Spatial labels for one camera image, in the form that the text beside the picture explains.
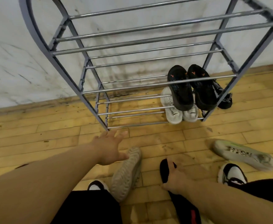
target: wooden floor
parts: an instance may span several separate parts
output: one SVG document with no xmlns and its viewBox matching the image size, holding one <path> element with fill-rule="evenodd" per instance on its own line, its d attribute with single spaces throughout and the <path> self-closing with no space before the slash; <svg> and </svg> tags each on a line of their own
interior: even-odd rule
<svg viewBox="0 0 273 224">
<path fill-rule="evenodd" d="M 225 86 L 229 80 L 218 82 Z M 178 125 L 168 123 L 125 129 L 129 135 L 120 144 L 120 150 L 139 146 L 143 160 L 140 180 L 121 204 L 123 223 L 178 223 L 170 197 L 160 187 L 159 164 L 167 156 L 184 165 L 191 177 L 216 181 L 218 169 L 225 162 L 210 150 L 216 138 L 273 155 L 273 72 L 246 76 L 232 92 L 232 107 L 215 110 L 206 122 L 183 121 Z M 110 111 L 157 106 L 161 106 L 159 99 L 149 99 L 116 103 L 110 106 Z M 104 105 L 100 105 L 100 110 L 105 112 Z M 165 120 L 164 114 L 156 114 L 115 119 L 110 126 Z M 21 164 L 89 142 L 102 131 L 82 103 L 1 115 L 0 175 Z M 249 181 L 273 178 L 273 172 L 259 172 L 246 164 L 237 164 Z M 89 182 L 98 178 L 110 185 L 111 176 L 120 165 L 117 162 L 95 166 L 74 190 L 86 190 Z"/>
</svg>

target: baseboard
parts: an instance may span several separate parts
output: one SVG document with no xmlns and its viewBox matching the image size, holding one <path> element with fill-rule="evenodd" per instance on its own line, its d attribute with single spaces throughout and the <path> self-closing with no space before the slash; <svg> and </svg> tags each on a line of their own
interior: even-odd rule
<svg viewBox="0 0 273 224">
<path fill-rule="evenodd" d="M 271 72 L 273 72 L 273 64 L 260 66 L 260 67 L 252 67 L 247 71 L 246 75 L 266 74 L 266 73 L 271 73 Z M 220 72 L 220 73 L 217 73 L 216 75 L 227 75 L 227 74 L 232 74 L 232 71 Z M 112 97 L 119 97 L 119 96 L 135 94 L 135 93 L 139 93 L 140 91 L 148 92 L 148 91 L 154 91 L 154 90 L 160 90 L 160 88 L 158 88 L 158 89 L 146 89 L 146 90 L 144 90 L 144 89 L 134 89 L 134 90 L 129 90 L 129 91 L 125 92 L 125 93 L 123 93 L 123 91 L 115 91 L 113 93 Z M 86 95 L 86 98 L 89 101 L 94 101 L 96 99 L 96 95 L 95 94 L 88 94 L 88 95 Z M 30 103 L 30 104 L 25 104 L 25 105 L 4 107 L 4 108 L 0 108 L 0 115 L 1 114 L 7 114 L 7 113 L 13 113 L 13 112 L 19 112 L 19 111 L 28 111 L 28 110 L 31 110 L 31 109 L 40 109 L 40 108 L 45 108 L 45 107 L 55 107 L 55 106 L 64 105 L 64 104 L 71 104 L 71 103 L 79 102 L 79 101 L 80 101 L 80 99 L 78 98 L 78 96 L 72 96 L 72 97 L 67 97 L 67 98 L 59 98 L 59 99 L 54 99 L 54 100 L 35 102 L 35 103 Z"/>
</svg>

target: metal shoe rack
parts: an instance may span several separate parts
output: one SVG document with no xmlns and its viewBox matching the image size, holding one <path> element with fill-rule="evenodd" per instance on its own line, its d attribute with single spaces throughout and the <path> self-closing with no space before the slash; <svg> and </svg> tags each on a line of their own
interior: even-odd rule
<svg viewBox="0 0 273 224">
<path fill-rule="evenodd" d="M 163 113 L 163 111 L 160 111 L 160 110 L 172 107 L 172 106 L 153 107 L 153 108 L 145 108 L 145 109 L 138 109 L 138 110 L 109 112 L 108 107 L 109 107 L 109 104 L 111 104 L 111 103 L 160 98 L 160 97 L 165 97 L 165 96 L 162 96 L 160 94 L 154 94 L 154 95 L 146 95 L 146 96 L 135 96 L 132 98 L 125 98 L 125 99 L 109 99 L 108 94 L 107 94 L 108 92 L 116 91 L 116 90 L 137 89 L 137 88 L 164 87 L 169 84 L 231 77 L 232 78 L 231 81 L 228 83 L 228 85 L 226 86 L 224 91 L 218 97 L 218 104 L 219 104 L 222 101 L 222 99 L 229 93 L 229 91 L 234 87 L 234 85 L 239 81 L 239 79 L 245 74 L 245 72 L 252 65 L 252 63 L 258 58 L 258 56 L 261 54 L 261 52 L 267 47 L 267 45 L 273 39 L 273 10 L 266 7 L 264 4 L 260 3 L 257 0 L 241 0 L 241 1 L 244 1 L 245 3 L 247 3 L 253 9 L 252 11 L 232 13 L 238 0 L 231 0 L 228 5 L 226 13 L 223 15 L 197 18 L 197 19 L 189 19 L 189 20 L 183 20 L 183 21 L 171 22 L 171 23 L 156 24 L 156 25 L 151 25 L 151 26 L 142 26 L 142 27 L 135 27 L 135 28 L 128 28 L 128 29 L 121 29 L 121 30 L 112 30 L 112 31 L 94 33 L 94 34 L 86 34 L 86 35 L 78 35 L 78 33 L 72 23 L 73 20 L 79 19 L 79 18 L 85 18 L 85 17 L 95 17 L 98 15 L 105 15 L 105 14 L 112 14 L 112 13 L 118 13 L 118 12 L 134 11 L 134 10 L 138 10 L 138 9 L 146 9 L 146 8 L 160 7 L 160 6 L 166 6 L 166 5 L 172 5 L 172 4 L 179 4 L 179 3 L 191 2 L 191 1 L 197 1 L 197 0 L 173 0 L 173 1 L 154 3 L 154 4 L 147 4 L 147 5 L 140 5 L 140 6 L 127 7 L 127 8 L 107 10 L 107 11 L 102 11 L 102 12 L 92 12 L 92 13 L 87 13 L 87 14 L 73 15 L 73 16 L 68 15 L 65 7 L 63 6 L 63 4 L 61 3 L 60 0 L 52 0 L 52 1 L 56 4 L 58 9 L 60 10 L 60 12 L 63 16 L 63 19 L 62 19 L 60 25 L 58 26 L 54 37 L 52 38 L 52 40 L 49 44 L 47 44 L 45 42 L 45 40 L 43 39 L 43 37 L 37 27 L 37 24 L 36 24 L 36 21 L 34 18 L 34 14 L 32 11 L 31 0 L 19 0 L 22 16 L 24 18 L 26 26 L 27 26 L 31 36 L 33 37 L 35 43 L 38 45 L 38 47 L 43 52 L 43 54 L 48 58 L 48 60 L 52 63 L 52 65 L 56 68 L 56 70 L 60 73 L 60 75 L 68 83 L 68 85 L 79 96 L 79 98 L 82 100 L 82 102 L 88 107 L 88 109 L 91 111 L 91 113 L 93 113 L 93 115 L 96 117 L 96 119 L 99 121 L 99 123 L 105 128 L 105 130 L 108 130 L 110 128 L 166 123 L 166 121 L 165 121 L 165 122 L 156 122 L 156 123 L 147 123 L 147 124 L 144 123 L 144 124 L 109 127 L 108 126 L 108 119 Z M 248 16 L 248 15 L 254 15 L 254 14 L 262 15 L 267 20 L 267 22 L 246 25 L 246 26 L 235 26 L 235 27 L 226 28 L 226 25 L 227 25 L 228 20 L 230 18 L 240 17 L 240 16 Z M 187 33 L 187 34 L 164 36 L 164 37 L 155 37 L 155 38 L 148 38 L 148 39 L 142 39 L 142 40 L 126 41 L 126 42 L 119 42 L 119 43 L 112 43 L 112 44 L 105 44 L 105 45 L 97 45 L 97 46 L 91 46 L 91 47 L 84 47 L 83 43 L 82 43 L 82 39 L 91 38 L 91 37 L 116 35 L 116 34 L 122 34 L 122 33 L 128 33 L 128 32 L 136 32 L 136 31 L 144 31 L 144 30 L 151 30 L 151 29 L 157 29 L 157 28 L 180 26 L 180 25 L 201 23 L 201 22 L 214 21 L 214 20 L 222 20 L 219 29 L 200 31 L 200 32 L 194 32 L 194 33 Z M 72 37 L 62 37 L 62 35 L 67 27 L 70 29 L 70 31 L 73 35 Z M 264 35 L 264 37 L 259 42 L 259 44 L 256 46 L 256 48 L 253 50 L 253 52 L 250 54 L 250 56 L 243 63 L 243 65 L 241 67 L 238 67 L 236 65 L 236 63 L 232 60 L 230 55 L 228 54 L 227 50 L 223 47 L 223 45 L 220 42 L 220 38 L 221 38 L 222 34 L 228 33 L 228 32 L 234 32 L 234 31 L 264 28 L 264 27 L 269 27 L 269 30 Z M 160 42 L 160 41 L 170 41 L 170 40 L 175 40 L 175 39 L 190 38 L 190 37 L 197 37 L 197 36 L 204 36 L 204 35 L 215 35 L 215 38 L 213 41 L 199 42 L 199 43 L 193 43 L 193 44 L 184 44 L 184 45 L 178 45 L 178 46 L 161 47 L 161 48 L 139 50 L 139 51 L 132 51 L 132 52 L 123 52 L 123 53 L 110 54 L 110 55 L 104 55 L 104 56 L 96 56 L 96 57 L 89 57 L 89 55 L 87 53 L 88 51 L 91 51 L 91 50 L 100 50 L 100 49 L 116 48 L 116 47 L 123 47 L 123 46 L 133 46 L 133 45 L 138 45 L 138 44 L 146 44 L 146 43 L 153 43 L 153 42 Z M 67 50 L 61 50 L 61 51 L 56 50 L 56 48 L 60 42 L 73 41 L 73 40 L 76 41 L 79 48 L 67 49 Z M 151 52 L 151 51 L 156 51 L 156 50 L 173 49 L 173 48 L 188 47 L 188 46 L 195 46 L 195 45 L 202 45 L 202 44 L 211 44 L 210 50 L 205 51 L 205 52 L 196 52 L 196 53 L 182 54 L 182 55 L 176 55 L 176 56 L 166 56 L 166 57 L 161 57 L 161 58 L 135 60 L 135 61 L 128 61 L 128 62 L 120 62 L 120 63 L 110 63 L 110 64 L 104 64 L 104 65 L 98 65 L 98 66 L 94 66 L 92 64 L 92 59 L 96 59 L 96 58 L 106 58 L 106 57 L 111 57 L 111 56 L 129 55 L 129 54 L 134 54 L 134 53 Z M 65 54 L 77 53 L 77 52 L 81 52 L 85 58 L 84 67 L 82 69 L 82 74 L 81 74 L 81 79 L 78 84 L 76 84 L 73 81 L 71 76 L 68 74 L 68 72 L 65 70 L 63 65 L 59 62 L 59 60 L 56 57 L 58 55 L 65 55 Z M 148 77 L 133 78 L 133 79 L 127 79 L 127 80 L 113 81 L 113 82 L 101 82 L 101 80 L 98 77 L 98 74 L 96 72 L 96 68 L 100 68 L 100 67 L 110 67 L 110 66 L 117 66 L 117 65 L 123 65 L 123 64 L 134 64 L 134 63 L 141 63 L 141 62 L 146 62 L 146 61 L 158 61 L 158 60 L 171 59 L 171 58 L 208 54 L 207 58 L 205 60 L 205 63 L 203 65 L 203 68 L 206 69 L 213 53 L 215 53 L 215 52 L 220 52 L 223 55 L 223 57 L 227 61 L 228 65 L 232 69 L 232 72 L 233 72 L 232 75 L 208 77 L 208 78 L 201 78 L 201 79 L 187 79 L 187 80 L 180 80 L 180 81 L 175 81 L 175 82 L 166 82 L 166 80 L 165 80 L 165 82 L 161 82 L 161 83 L 105 89 L 104 85 L 108 84 L 108 83 L 120 83 L 120 82 L 127 82 L 127 81 L 133 81 L 133 80 L 152 79 L 152 78 L 158 78 L 158 77 L 165 77 L 166 75 L 148 76 Z M 88 69 L 90 69 L 90 71 L 93 73 L 95 79 L 97 80 L 97 83 L 98 83 L 97 90 L 84 91 L 84 89 L 83 89 L 85 80 L 88 80 L 88 77 L 87 77 L 87 70 Z M 104 102 L 99 102 L 100 93 L 104 95 L 104 98 L 105 98 Z M 96 94 L 96 104 L 94 107 L 87 100 L 87 98 L 85 97 L 85 94 Z M 105 113 L 98 113 L 98 105 L 106 105 L 106 112 Z M 199 119 L 201 119 L 202 121 L 205 121 L 211 115 L 212 112 L 213 112 L 213 110 L 208 111 L 208 112 L 202 111 L 203 117 L 199 118 Z"/>
</svg>

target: wall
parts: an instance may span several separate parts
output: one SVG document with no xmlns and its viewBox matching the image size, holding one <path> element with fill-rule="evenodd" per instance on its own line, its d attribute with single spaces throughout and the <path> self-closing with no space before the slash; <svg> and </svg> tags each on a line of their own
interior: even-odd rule
<svg viewBox="0 0 273 224">
<path fill-rule="evenodd" d="M 134 6 L 161 2 L 166 0 L 62 0 L 70 15 L 96 12 L 114 8 Z M 89 34 L 102 31 L 116 30 L 129 27 L 137 27 L 164 22 L 179 21 L 190 18 L 200 18 L 211 15 L 223 14 L 230 0 L 202 0 L 183 4 L 175 4 L 164 7 L 142 9 L 131 12 L 115 13 L 74 20 L 79 34 Z M 261 0 L 273 8 L 273 0 Z M 49 42 L 61 21 L 61 15 L 51 0 L 33 0 L 33 10 L 38 26 L 45 40 Z M 250 8 L 239 1 L 234 12 L 246 11 Z M 265 22 L 261 16 L 247 16 L 231 19 L 228 27 L 251 23 Z M 112 35 L 84 40 L 85 46 L 108 44 L 135 39 L 159 37 L 174 34 L 182 34 L 203 30 L 217 29 L 220 21 L 200 24 L 169 27 L 157 30 L 142 31 L 136 33 Z M 241 65 L 251 53 L 255 45 L 265 34 L 267 29 L 256 29 L 243 32 L 224 34 L 221 42 L 231 54 L 238 65 Z M 180 39 L 175 41 L 158 42 L 137 46 L 104 49 L 89 52 L 90 56 L 109 54 L 114 52 L 127 52 L 139 49 L 171 46 L 177 44 L 193 43 L 213 40 L 214 35 L 197 38 Z M 64 42 L 58 46 L 59 50 L 76 48 L 74 41 Z M 162 56 L 178 55 L 183 53 L 200 52 L 209 50 L 210 45 L 185 47 L 163 51 L 147 52 L 142 54 L 111 57 L 93 60 L 94 65 L 112 62 L 122 62 L 136 59 L 146 59 Z M 58 57 L 64 64 L 69 74 L 76 82 L 79 81 L 82 65 L 84 63 L 81 53 L 63 55 Z M 171 60 L 152 61 L 141 64 L 130 64 L 115 67 L 99 68 L 97 70 L 103 82 L 121 80 L 145 75 L 166 74 L 175 64 L 188 68 L 190 64 L 202 65 L 206 55 L 176 58 Z M 254 63 L 253 67 L 273 64 L 273 41 Z M 218 53 L 207 68 L 212 74 L 230 70 L 226 61 Z M 97 88 L 90 71 L 87 72 L 88 81 L 86 90 Z M 132 81 L 122 83 L 121 86 L 148 83 L 149 81 Z M 69 86 L 52 67 L 49 61 L 38 49 L 29 32 L 26 29 L 18 0 L 0 0 L 0 108 L 45 101 L 75 95 Z"/>
</svg>

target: person's right arm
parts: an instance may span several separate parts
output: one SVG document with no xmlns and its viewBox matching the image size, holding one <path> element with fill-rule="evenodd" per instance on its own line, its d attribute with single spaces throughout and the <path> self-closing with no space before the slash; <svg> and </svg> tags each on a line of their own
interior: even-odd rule
<svg viewBox="0 0 273 224">
<path fill-rule="evenodd" d="M 169 159 L 168 166 L 168 182 L 163 188 L 187 198 L 213 223 L 273 223 L 273 202 L 227 185 L 191 180 Z"/>
</svg>

